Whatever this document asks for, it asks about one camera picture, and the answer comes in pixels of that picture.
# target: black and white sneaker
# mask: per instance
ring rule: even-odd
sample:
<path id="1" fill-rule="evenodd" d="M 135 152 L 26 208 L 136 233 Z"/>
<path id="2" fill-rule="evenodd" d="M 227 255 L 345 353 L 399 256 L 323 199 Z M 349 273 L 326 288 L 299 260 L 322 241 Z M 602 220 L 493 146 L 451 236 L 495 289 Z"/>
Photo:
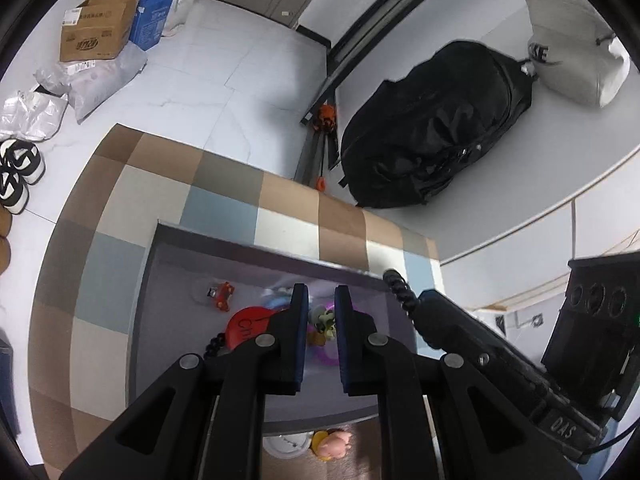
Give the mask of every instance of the black and white sneaker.
<path id="1" fill-rule="evenodd" d="M 0 161 L 12 166 L 27 184 L 33 186 L 44 174 L 44 160 L 33 142 L 7 139 L 0 143 Z"/>
<path id="2" fill-rule="evenodd" d="M 29 189 L 17 170 L 4 163 L 0 165 L 0 204 L 9 213 L 22 212 L 29 199 Z"/>

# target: bolt head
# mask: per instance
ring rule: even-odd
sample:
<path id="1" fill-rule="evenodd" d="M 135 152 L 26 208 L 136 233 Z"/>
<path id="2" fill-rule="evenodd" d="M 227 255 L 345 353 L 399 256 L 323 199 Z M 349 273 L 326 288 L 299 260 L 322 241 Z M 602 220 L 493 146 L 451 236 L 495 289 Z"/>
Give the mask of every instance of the bolt head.
<path id="1" fill-rule="evenodd" d="M 389 338 L 380 332 L 374 332 L 367 337 L 369 344 L 372 346 L 384 346 L 389 342 Z"/>
<path id="2" fill-rule="evenodd" d="M 200 363 L 200 358 L 196 354 L 183 355 L 180 358 L 180 368 L 184 370 L 191 370 Z"/>
<path id="3" fill-rule="evenodd" d="M 462 368 L 465 360 L 458 354 L 447 354 L 444 356 L 444 364 L 449 368 Z"/>
<path id="4" fill-rule="evenodd" d="M 260 334 L 255 338 L 255 343 L 261 347 L 272 346 L 275 342 L 276 338 L 271 334 Z"/>

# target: gray tray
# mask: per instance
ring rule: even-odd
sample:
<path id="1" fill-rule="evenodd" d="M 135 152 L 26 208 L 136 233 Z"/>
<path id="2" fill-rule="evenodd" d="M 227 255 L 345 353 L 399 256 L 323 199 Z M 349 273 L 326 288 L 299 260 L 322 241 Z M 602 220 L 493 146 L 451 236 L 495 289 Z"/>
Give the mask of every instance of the gray tray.
<path id="1" fill-rule="evenodd" d="M 223 281 L 236 288 L 228 313 L 206 297 L 209 286 Z M 354 308 L 415 352 L 414 329 L 379 278 L 159 224 L 132 322 L 127 399 L 135 399 L 181 355 L 202 354 L 236 311 L 262 304 L 269 289 L 298 282 L 308 286 L 310 308 L 332 303 L 335 287 L 348 285 Z M 317 351 L 306 350 L 299 394 L 267 396 L 265 434 L 330 428 L 377 414 L 376 397 L 348 397 L 338 366 L 323 362 Z M 332 346 L 326 351 L 337 355 Z"/>

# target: cardboard box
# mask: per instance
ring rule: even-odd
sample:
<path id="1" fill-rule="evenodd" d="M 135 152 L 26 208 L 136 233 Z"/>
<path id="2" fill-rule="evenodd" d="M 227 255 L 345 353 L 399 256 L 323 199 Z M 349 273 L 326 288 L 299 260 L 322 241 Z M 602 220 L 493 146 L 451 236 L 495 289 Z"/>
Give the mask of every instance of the cardboard box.
<path id="1" fill-rule="evenodd" d="M 160 41 L 172 2 L 173 0 L 140 0 L 129 40 L 142 50 L 148 50 Z"/>
<path id="2" fill-rule="evenodd" d="M 138 0 L 85 0 L 65 12 L 60 61 L 113 59 L 129 39 Z"/>

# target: plastic package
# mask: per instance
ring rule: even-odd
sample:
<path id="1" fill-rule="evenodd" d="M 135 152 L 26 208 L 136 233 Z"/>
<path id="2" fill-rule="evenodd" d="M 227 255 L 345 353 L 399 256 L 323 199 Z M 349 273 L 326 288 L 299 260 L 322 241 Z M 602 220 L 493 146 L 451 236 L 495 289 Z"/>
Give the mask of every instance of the plastic package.
<path id="1" fill-rule="evenodd" d="M 80 123 L 131 81 L 145 65 L 145 51 L 129 41 L 115 59 L 56 62 L 38 69 L 35 77 L 53 94 L 68 93 L 69 104 Z"/>
<path id="2" fill-rule="evenodd" d="M 169 10 L 169 15 L 164 22 L 163 36 L 173 36 L 182 28 L 181 25 L 187 22 L 187 16 L 194 0 L 174 0 Z"/>
<path id="3" fill-rule="evenodd" d="M 631 60 L 587 0 L 526 0 L 533 36 L 529 55 L 548 88 L 591 107 L 606 106 Z"/>
<path id="4" fill-rule="evenodd" d="M 66 98 L 40 92 L 14 92 L 2 107 L 0 140 L 50 139 L 60 128 L 66 104 Z"/>

